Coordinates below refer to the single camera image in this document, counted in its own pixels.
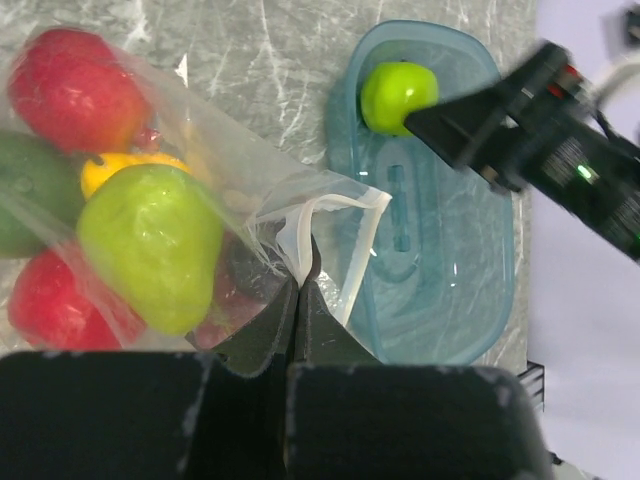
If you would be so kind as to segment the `green pear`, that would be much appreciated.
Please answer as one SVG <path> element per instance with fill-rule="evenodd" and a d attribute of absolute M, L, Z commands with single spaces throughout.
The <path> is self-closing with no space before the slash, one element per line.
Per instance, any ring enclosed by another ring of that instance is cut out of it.
<path fill-rule="evenodd" d="M 225 225 L 207 188 L 176 167 L 115 173 L 87 201 L 76 235 L 95 273 L 156 331 L 205 318 Z"/>

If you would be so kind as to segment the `green apple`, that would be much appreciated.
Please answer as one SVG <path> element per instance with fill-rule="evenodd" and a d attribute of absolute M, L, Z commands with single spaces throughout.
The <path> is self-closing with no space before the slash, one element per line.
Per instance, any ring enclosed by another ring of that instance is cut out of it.
<path fill-rule="evenodd" d="M 439 85 L 434 72 L 407 61 L 382 62 L 365 79 L 360 110 L 366 126 L 377 134 L 410 136 L 406 117 L 437 103 Z"/>

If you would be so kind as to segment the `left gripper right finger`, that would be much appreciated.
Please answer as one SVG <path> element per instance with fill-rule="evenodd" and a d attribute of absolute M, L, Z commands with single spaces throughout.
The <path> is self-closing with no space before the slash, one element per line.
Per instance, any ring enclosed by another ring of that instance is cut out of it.
<path fill-rule="evenodd" d="M 301 287 L 296 312 L 294 359 L 310 364 L 379 364 L 330 313 L 318 285 L 321 254 L 311 240 L 312 266 Z"/>

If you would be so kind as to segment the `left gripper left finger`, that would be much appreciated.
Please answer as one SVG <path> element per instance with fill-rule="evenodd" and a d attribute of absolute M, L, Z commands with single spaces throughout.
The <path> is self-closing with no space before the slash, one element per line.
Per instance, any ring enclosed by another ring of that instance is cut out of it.
<path fill-rule="evenodd" d="M 259 375 L 271 362 L 278 345 L 288 341 L 297 305 L 298 285 L 285 278 L 275 285 L 273 296 L 265 308 L 244 327 L 209 350 L 217 354 L 223 365 L 237 375 Z"/>

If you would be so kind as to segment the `dark green avocado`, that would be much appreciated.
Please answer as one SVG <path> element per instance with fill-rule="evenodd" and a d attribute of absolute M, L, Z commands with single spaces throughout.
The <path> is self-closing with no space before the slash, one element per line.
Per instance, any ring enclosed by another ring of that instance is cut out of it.
<path fill-rule="evenodd" d="M 27 133 L 1 131 L 1 257 L 28 258 L 69 234 L 85 200 L 78 161 Z"/>

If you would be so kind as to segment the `red grape bunch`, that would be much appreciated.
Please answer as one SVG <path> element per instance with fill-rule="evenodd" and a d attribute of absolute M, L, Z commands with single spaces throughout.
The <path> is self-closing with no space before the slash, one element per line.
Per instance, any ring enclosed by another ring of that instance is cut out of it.
<path fill-rule="evenodd" d="M 240 291 L 226 266 L 226 255 L 237 237 L 224 234 L 221 259 L 215 273 L 213 300 L 204 321 L 192 332 L 189 342 L 198 350 L 209 350 L 249 323 L 266 306 L 263 300 Z"/>

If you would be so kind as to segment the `clear polka dot zip bag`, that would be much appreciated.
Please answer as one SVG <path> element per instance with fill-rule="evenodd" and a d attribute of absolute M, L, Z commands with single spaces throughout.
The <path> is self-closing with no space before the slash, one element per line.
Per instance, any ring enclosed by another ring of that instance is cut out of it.
<path fill-rule="evenodd" d="M 349 317 L 387 193 L 289 160 L 95 37 L 28 44 L 1 100 L 4 349 L 210 347 L 318 254 Z"/>

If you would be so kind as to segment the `red apple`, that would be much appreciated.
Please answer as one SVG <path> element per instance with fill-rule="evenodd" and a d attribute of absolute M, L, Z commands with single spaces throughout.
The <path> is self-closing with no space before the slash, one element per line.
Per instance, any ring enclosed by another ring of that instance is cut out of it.
<path fill-rule="evenodd" d="M 126 152 L 153 141 L 153 108 L 100 36 L 52 28 L 12 62 L 7 95 L 30 129 L 65 152 Z"/>
<path fill-rule="evenodd" d="M 136 342 L 145 322 L 81 258 L 76 265 L 51 249 L 30 259 L 9 297 L 9 324 L 34 347 L 120 350 Z"/>

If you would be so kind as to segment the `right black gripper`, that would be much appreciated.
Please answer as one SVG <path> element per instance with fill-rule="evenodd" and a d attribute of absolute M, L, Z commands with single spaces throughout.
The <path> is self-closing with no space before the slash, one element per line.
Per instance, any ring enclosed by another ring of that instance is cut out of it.
<path fill-rule="evenodd" d="M 481 170 L 492 189 L 532 186 L 629 257 L 639 259 L 639 148 L 586 124 L 583 77 L 545 41 L 508 76 L 410 112 L 404 126 L 447 165 Z"/>

